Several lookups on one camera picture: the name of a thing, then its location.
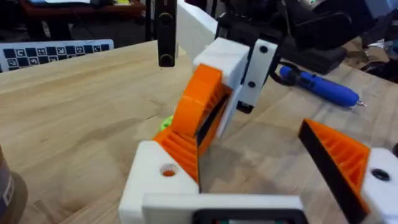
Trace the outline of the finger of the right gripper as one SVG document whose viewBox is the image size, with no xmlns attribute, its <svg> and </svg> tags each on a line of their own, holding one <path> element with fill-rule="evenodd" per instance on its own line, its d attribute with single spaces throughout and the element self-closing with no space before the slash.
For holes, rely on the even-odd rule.
<svg viewBox="0 0 398 224">
<path fill-rule="evenodd" d="M 177 105 L 172 127 L 195 138 L 199 155 L 223 135 L 235 113 L 249 50 L 219 37 L 193 60 L 194 73 Z"/>
</svg>

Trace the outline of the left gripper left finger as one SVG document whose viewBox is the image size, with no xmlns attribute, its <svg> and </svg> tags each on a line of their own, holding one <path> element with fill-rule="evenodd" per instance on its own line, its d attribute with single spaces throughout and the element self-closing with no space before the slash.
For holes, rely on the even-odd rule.
<svg viewBox="0 0 398 224">
<path fill-rule="evenodd" d="M 122 224 L 144 223 L 147 194 L 198 194 L 198 147 L 171 126 L 137 147 L 118 208 Z"/>
</svg>

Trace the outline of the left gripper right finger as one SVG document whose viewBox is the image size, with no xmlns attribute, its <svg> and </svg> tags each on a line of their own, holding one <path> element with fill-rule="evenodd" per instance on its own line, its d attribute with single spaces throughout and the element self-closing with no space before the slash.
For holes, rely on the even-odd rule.
<svg viewBox="0 0 398 224">
<path fill-rule="evenodd" d="M 311 119 L 298 138 L 348 223 L 397 223 L 397 156 Z"/>
</svg>

